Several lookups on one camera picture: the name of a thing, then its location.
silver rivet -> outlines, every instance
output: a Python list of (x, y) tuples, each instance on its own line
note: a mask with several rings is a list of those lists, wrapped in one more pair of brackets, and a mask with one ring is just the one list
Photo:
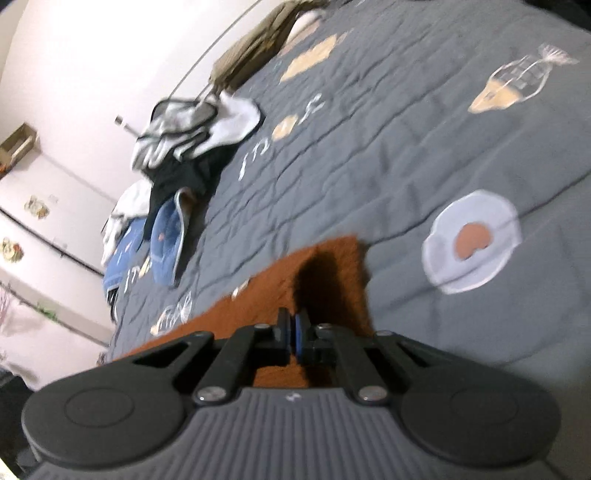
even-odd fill
[(359, 398), (365, 401), (381, 401), (388, 396), (388, 390), (378, 385), (369, 385), (359, 390)]
[(201, 401), (220, 401), (226, 398), (226, 391), (222, 387), (205, 387), (197, 392), (197, 396)]

dark clothing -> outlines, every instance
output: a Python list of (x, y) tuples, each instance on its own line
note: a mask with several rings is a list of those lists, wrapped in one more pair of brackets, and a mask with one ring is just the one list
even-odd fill
[(166, 200), (174, 196), (181, 187), (189, 187), (197, 197), (205, 196), (235, 151), (234, 145), (217, 147), (194, 160), (185, 161), (178, 161), (169, 154), (158, 167), (146, 168), (144, 174), (154, 185), (150, 194), (150, 212), (144, 225), (144, 239), (150, 239), (156, 215)]

blue cloth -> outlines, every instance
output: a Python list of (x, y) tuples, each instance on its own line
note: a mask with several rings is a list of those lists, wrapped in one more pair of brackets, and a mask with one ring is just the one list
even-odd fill
[(151, 269), (158, 284), (176, 285), (178, 262), (193, 205), (191, 190), (182, 188), (158, 211), (150, 239)]
[(129, 270), (130, 263), (142, 244), (145, 221), (145, 217), (134, 219), (129, 224), (125, 235), (119, 240), (117, 249), (111, 260), (109, 260), (105, 276), (103, 277), (105, 298), (108, 297), (111, 290), (119, 288), (125, 274)]

gray bedspread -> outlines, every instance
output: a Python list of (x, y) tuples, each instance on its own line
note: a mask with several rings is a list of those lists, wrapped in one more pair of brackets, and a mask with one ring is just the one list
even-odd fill
[(120, 296), (110, 357), (355, 233), (375, 328), (551, 389), (550, 459), (588, 478), (591, 35), (518, 0), (353, 0), (239, 94), (266, 120), (194, 215), (179, 288)]

gray textured surface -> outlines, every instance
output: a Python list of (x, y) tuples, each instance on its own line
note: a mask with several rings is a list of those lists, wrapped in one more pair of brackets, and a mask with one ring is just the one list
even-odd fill
[(341, 390), (296, 390), (296, 402), (286, 392), (246, 389), (203, 408), (171, 445), (132, 466), (84, 473), (42, 465), (30, 480), (560, 480), (541, 462), (488, 472), (454, 466), (411, 443), (384, 408), (361, 407)]
[[(327, 60), (280, 83), (297, 55), (346, 32)], [(555, 66), (526, 102), (467, 111), (498, 67), (543, 43), (580, 63)], [(193, 222), (203, 229), (180, 287), (146, 275), (120, 296), (111, 357), (150, 340), (165, 306), (188, 291), (199, 314), (280, 257), (355, 233), (368, 246), (374, 326), (550, 388), (563, 407), (550, 458), (587, 479), (590, 79), (591, 35), (518, 0), (353, 0), (242, 88), (267, 118), (223, 172), (204, 221)], [(318, 94), (313, 105), (324, 106), (271, 141)], [(436, 216), (477, 189), (511, 201), (523, 242), (492, 281), (445, 295), (425, 275), (421, 245)]]

